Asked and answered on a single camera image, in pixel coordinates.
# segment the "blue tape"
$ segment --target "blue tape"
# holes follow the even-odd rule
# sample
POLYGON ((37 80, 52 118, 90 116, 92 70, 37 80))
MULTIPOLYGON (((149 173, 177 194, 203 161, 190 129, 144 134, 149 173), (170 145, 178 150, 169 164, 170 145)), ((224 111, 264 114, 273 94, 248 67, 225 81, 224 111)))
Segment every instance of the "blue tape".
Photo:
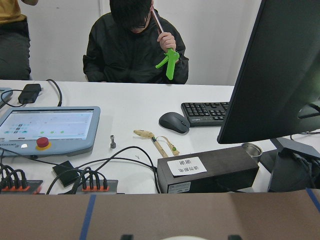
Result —
POLYGON ((79 238, 80 240, 87 239, 91 216, 92 216, 92 212, 93 212, 94 206, 95 206, 96 196, 97 195, 95 195, 95 194, 90 196, 88 207, 86 208, 86 213, 85 213, 85 217, 83 220, 83 225, 82 225, 81 234, 80 234, 80 238, 79 238))
POLYGON ((319 203, 316 195, 314 194, 314 192, 310 188, 306 188, 305 190, 309 194, 309 197, 311 198, 313 204, 315 205, 315 207, 318 209, 318 211, 320 213, 320 203, 319 203))

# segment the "hand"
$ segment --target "hand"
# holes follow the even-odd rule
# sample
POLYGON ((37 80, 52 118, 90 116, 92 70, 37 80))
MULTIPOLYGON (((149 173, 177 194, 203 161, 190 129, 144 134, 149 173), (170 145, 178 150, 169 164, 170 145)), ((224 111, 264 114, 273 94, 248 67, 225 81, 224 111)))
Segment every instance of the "hand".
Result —
POLYGON ((160 47, 166 53, 170 48, 172 48, 174 51, 176 50, 176 40, 170 32, 162 32, 156 41, 160 43, 160 47))

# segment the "black keyboard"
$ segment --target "black keyboard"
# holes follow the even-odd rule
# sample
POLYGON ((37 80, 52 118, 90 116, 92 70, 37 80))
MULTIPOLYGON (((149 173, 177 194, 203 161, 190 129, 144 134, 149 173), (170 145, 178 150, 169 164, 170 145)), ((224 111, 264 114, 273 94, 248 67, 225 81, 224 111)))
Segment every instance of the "black keyboard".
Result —
POLYGON ((190 127, 222 125, 229 102, 184 102, 181 108, 190 127))

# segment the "black cable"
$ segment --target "black cable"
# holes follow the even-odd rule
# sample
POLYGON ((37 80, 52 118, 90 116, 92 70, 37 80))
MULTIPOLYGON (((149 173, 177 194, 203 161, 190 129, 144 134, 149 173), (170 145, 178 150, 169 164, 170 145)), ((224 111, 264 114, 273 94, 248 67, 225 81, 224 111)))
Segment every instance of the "black cable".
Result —
POLYGON ((11 171, 6 177, 5 179, 3 179, 1 182, 0 182, 0 193, 2 191, 2 189, 4 188, 5 186, 5 183, 8 182, 8 180, 11 179, 11 176, 13 175, 14 176, 14 187, 15 189, 18 189, 20 187, 20 184, 19 184, 19 177, 18 177, 18 174, 17 173, 20 173, 21 174, 21 183, 23 184, 23 186, 27 187, 27 179, 26 179, 26 175, 24 173, 24 171, 22 171, 21 169, 16 169, 16 170, 13 170, 11 171))
MULTIPOLYGON (((7 177, 8 176, 11 176, 11 175, 13 175, 13 177, 14 177, 14 185, 15 185, 15 188, 17 189, 19 186, 19 177, 18 177, 18 174, 17 174, 17 172, 12 168, 12 167, 10 167, 9 165, 3 165, 1 168, 0 168, 0 172, 2 172, 3 173, 3 171, 5 170, 5 174, 6 174, 6 178, 5 179, 7 179, 7 177)), ((9 177, 8 178, 8 180, 9 180, 9 182, 8 182, 8 186, 10 187, 10 188, 12 188, 12 186, 13 186, 13 182, 12 182, 12 178, 11 177, 9 177)))
POLYGON ((58 90, 58 92, 59 92, 59 103, 58 103, 57 107, 61 107, 61 105, 62 105, 62 93, 61 93, 60 87, 59 87, 58 84, 57 84, 54 80, 52 80, 52 79, 47 79, 46 81, 52 82, 52 83, 55 85, 56 89, 58 90))
MULTIPOLYGON (((297 134, 300 134, 300 135, 316 135, 316 134, 320 134, 320 131, 305 131, 305 132, 301 132, 301 133, 297 133, 297 134)), ((295 141, 292 137, 293 135, 290 135, 290 139, 292 141, 295 141)))
POLYGON ((96 169, 96 171, 100 170, 104 165, 106 165, 110 160, 112 160, 115 156, 117 156, 118 154, 122 153, 123 151, 125 150, 128 150, 128 149, 139 149, 140 151, 142 151, 146 156, 147 158, 149 159, 150 163, 151 163, 151 166, 152 166, 152 172, 153 172, 153 176, 154 176, 154 184, 155 184, 155 188, 157 190, 157 193, 160 194, 160 189, 158 187, 158 181, 157 181, 157 176, 156 176, 156 172, 155 172, 155 166, 150 158, 150 156, 148 155, 148 153, 143 150, 142 148, 138 147, 138 146, 128 146, 128 147, 125 147, 123 149, 121 149, 120 151, 116 152, 114 155, 112 155, 108 160, 106 160, 100 167, 98 167, 96 169))
MULTIPOLYGON (((300 156, 300 155, 297 154, 297 153, 294 153, 294 152, 293 152, 293 153, 292 153, 292 156, 293 156, 293 158, 294 158, 295 160, 298 160, 298 161, 302 164, 304 170, 306 171, 306 173, 307 173, 307 175, 308 175, 308 177, 309 177, 309 181, 310 181, 310 184, 311 184, 311 188, 314 188, 314 189, 315 189, 316 186, 315 186, 315 183, 314 183, 314 181, 313 181, 312 169, 311 169, 311 167, 310 167, 310 163, 309 163, 303 156, 300 156)), ((297 184, 301 183, 303 180, 304 180, 304 179, 299 180, 297 183, 294 184, 294 186, 296 186, 297 184)))
MULTIPOLYGON (((43 163, 43 164, 55 165, 55 166, 59 165, 59 164, 57 164, 57 163, 52 163, 52 162, 48 162, 48 161, 42 161, 42 160, 39 160, 39 159, 37 159, 37 158, 27 157, 27 156, 24 156, 24 155, 19 154, 19 153, 17 153, 17 152, 14 152, 14 151, 5 149, 5 148, 3 148, 3 147, 0 147, 0 150, 8 151, 8 152, 10 152, 10 153, 16 154, 16 155, 18 155, 18 156, 20 156, 20 157, 26 158, 26 159, 31 160, 31 161, 35 161, 35 162, 39 162, 39 163, 43 163)), ((91 161, 91 162, 89 162, 89 163, 85 163, 85 164, 83 164, 83 165, 81 165, 81 166, 72 168, 72 169, 70 169, 70 170, 78 170, 79 168, 81 168, 81 167, 83 167, 83 166, 85 166, 85 165, 87 165, 87 164, 95 163, 95 162, 99 162, 99 161, 104 161, 104 160, 105 160, 105 162, 104 162, 100 167, 98 167, 98 168, 95 170, 96 172, 98 172, 98 170, 100 170, 104 165, 106 165, 106 164, 107 164, 110 160, 112 160, 112 159, 124 159, 124 160, 132 161, 132 162, 137 162, 137 163, 140 163, 140 164, 143 164, 143 165, 147 166, 148 168, 151 168, 151 170, 152 170, 152 172, 153 172, 155 188, 156 188, 156 190, 157 190, 157 193, 159 193, 159 194, 161 193, 161 192, 160 192, 160 189, 159 189, 159 186, 158 186, 157 176, 156 176, 157 168, 154 166, 154 164, 153 164, 150 156, 147 154, 147 152, 144 151, 142 148, 140 148, 140 147, 138 147, 138 146, 128 146, 128 147, 123 148, 122 150, 116 152, 113 156, 111 156, 111 157, 109 157, 109 158, 91 161), (140 151, 142 151, 142 152, 148 157, 148 159, 149 159, 149 161, 150 161, 150 163, 151 163, 151 166, 150 166, 150 165, 147 165, 147 164, 145 164, 145 163, 143 163, 143 162, 134 160, 134 159, 120 158, 120 157, 119 157, 119 158, 115 158, 115 156, 118 155, 118 154, 120 154, 121 152, 123 152, 123 151, 125 151, 125 150, 128 150, 128 149, 133 149, 133 148, 139 149, 140 151)))
POLYGON ((5 150, 2 149, 2 153, 1 153, 1 156, 0 156, 0 167, 3 166, 3 163, 2 163, 2 160, 4 159, 4 153, 5 153, 5 150))
MULTIPOLYGON (((80 165, 80 166, 77 166, 76 168, 79 169, 79 168, 82 168, 82 167, 85 166, 85 165, 89 165, 89 164, 93 164, 93 163, 97 163, 97 162, 106 161, 106 160, 108 160, 108 159, 109 159, 109 157, 108 157, 108 158, 99 159, 99 160, 90 161, 90 162, 84 163, 84 164, 82 164, 82 165, 80 165)), ((144 162, 142 162, 142 161, 134 160, 134 159, 131 159, 131 158, 126 158, 126 157, 114 157, 113 159, 110 159, 110 160, 127 160, 127 161, 135 162, 135 163, 138 163, 138 164, 142 164, 142 165, 150 168, 151 170, 154 168, 155 171, 157 171, 157 168, 156 168, 155 166, 152 167, 152 166, 150 166, 150 165, 148 165, 148 164, 146 164, 146 163, 144 163, 144 162)))
POLYGON ((311 161, 320 169, 320 161, 316 159, 311 159, 311 161))
POLYGON ((22 103, 22 104, 19 105, 19 106, 14 106, 14 105, 11 105, 10 103, 7 103, 7 102, 4 100, 3 94, 9 93, 9 92, 13 92, 13 91, 28 92, 28 93, 29 93, 29 92, 30 92, 30 93, 33 93, 33 92, 34 92, 34 91, 26 91, 26 90, 19 90, 19 89, 11 89, 11 90, 2 92, 1 95, 0 95, 1 101, 2 101, 4 104, 6 104, 6 105, 8 105, 8 106, 10 106, 10 107, 13 107, 13 108, 19 108, 19 107, 22 107, 23 105, 25 105, 24 103, 22 103))
POLYGON ((95 171, 93 171, 93 170, 80 170, 80 169, 75 169, 75 168, 69 169, 69 170, 66 170, 66 171, 60 173, 59 175, 57 175, 57 176, 55 177, 55 179, 54 179, 54 180, 52 181, 52 183, 50 184, 48 190, 46 191, 46 195, 48 195, 48 194, 50 193, 50 191, 52 190, 54 184, 58 181, 58 179, 59 179, 62 175, 64 175, 64 174, 67 173, 67 172, 70 172, 70 171, 77 171, 78 173, 80 173, 80 176, 77 177, 77 180, 78 180, 78 179, 81 180, 81 177, 82 177, 82 174, 83 174, 83 173, 84 173, 84 174, 86 174, 86 173, 89 173, 89 174, 97 173, 97 174, 101 175, 101 176, 103 177, 103 179, 106 179, 106 177, 105 177, 102 173, 100 173, 100 172, 95 172, 95 171))
POLYGON ((38 163, 55 165, 55 166, 56 166, 56 165, 59 165, 58 163, 53 163, 53 162, 49 162, 49 161, 42 161, 42 160, 39 160, 38 158, 27 157, 27 156, 25 156, 25 155, 22 155, 22 154, 20 154, 20 153, 15 152, 15 151, 11 151, 11 150, 6 149, 6 148, 3 148, 3 147, 1 147, 1 146, 0 146, 0 150, 4 150, 4 151, 7 151, 7 152, 9 152, 9 153, 13 153, 13 154, 15 154, 15 155, 18 155, 19 157, 23 157, 23 158, 25 158, 25 159, 28 159, 28 160, 31 160, 31 161, 35 161, 35 162, 38 162, 38 163))
MULTIPOLYGON (((4 181, 5 180, 5 175, 8 176, 10 171, 9 170, 13 170, 12 167, 8 166, 8 165, 3 165, 1 164, 1 168, 0 168, 0 172, 2 173, 2 178, 1 178, 1 181, 4 181)), ((13 185, 13 182, 12 182, 12 179, 10 179, 9 183, 8 183, 8 186, 10 188, 12 188, 12 185, 13 185)))
MULTIPOLYGON (((98 167, 98 168, 95 170, 95 171, 98 171, 98 170, 100 170, 103 166, 105 166, 108 162, 110 162, 110 161, 113 160, 113 159, 128 160, 128 161, 132 161, 132 162, 136 162, 136 163, 143 164, 143 165, 147 166, 148 168, 151 168, 151 170, 152 170, 152 172, 153 172, 155 188, 156 188, 158 194, 161 193, 161 192, 160 192, 160 189, 159 189, 159 187, 158 187, 158 181, 157 181, 157 176, 156 176, 156 170, 157 170, 157 168, 153 165, 153 162, 152 162, 150 156, 149 156, 142 148, 140 148, 140 147, 138 147, 138 146, 128 146, 128 147, 123 148, 123 149, 121 149, 120 151, 116 152, 113 156, 111 156, 111 157, 109 157, 109 158, 99 159, 99 160, 87 162, 87 163, 82 164, 82 165, 80 165, 80 166, 78 166, 78 167, 75 167, 75 169, 79 169, 79 168, 81 168, 81 167, 83 167, 83 166, 85 166, 85 165, 87 165, 87 164, 92 164, 92 163, 96 163, 96 162, 105 161, 100 167, 98 167), (122 158, 122 157, 115 157, 116 155, 122 153, 123 151, 128 150, 128 149, 133 149, 133 148, 136 148, 136 149, 139 149, 140 151, 142 151, 142 152, 148 157, 148 159, 149 159, 149 161, 150 161, 150 163, 151 163, 151 166, 145 164, 144 162, 140 162, 140 161, 137 161, 137 160, 134 160, 134 159, 122 158)), ((65 192, 65 193, 63 193, 63 194, 75 194, 75 191, 76 191, 76 190, 78 189, 78 187, 82 184, 82 183, 80 183, 80 181, 81 181, 81 180, 79 180, 78 183, 76 182, 76 183, 74 184, 74 187, 72 188, 72 190, 67 191, 67 192, 65 192)))

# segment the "person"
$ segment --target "person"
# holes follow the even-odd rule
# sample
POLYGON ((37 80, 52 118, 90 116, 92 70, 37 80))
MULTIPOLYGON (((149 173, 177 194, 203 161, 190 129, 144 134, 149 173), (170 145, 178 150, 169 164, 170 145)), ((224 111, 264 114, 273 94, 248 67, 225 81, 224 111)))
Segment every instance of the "person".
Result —
POLYGON ((101 16, 89 34, 83 72, 89 82, 185 84, 189 59, 186 47, 167 20, 158 16, 165 32, 159 35, 151 11, 153 0, 110 0, 110 13, 101 16), (174 76, 166 76, 167 63, 156 69, 168 48, 180 55, 174 76))
MULTIPOLYGON (((36 5, 38 0, 21 0, 36 5)), ((0 0, 0 79, 30 79, 30 38, 27 17, 18 0, 0 0)))

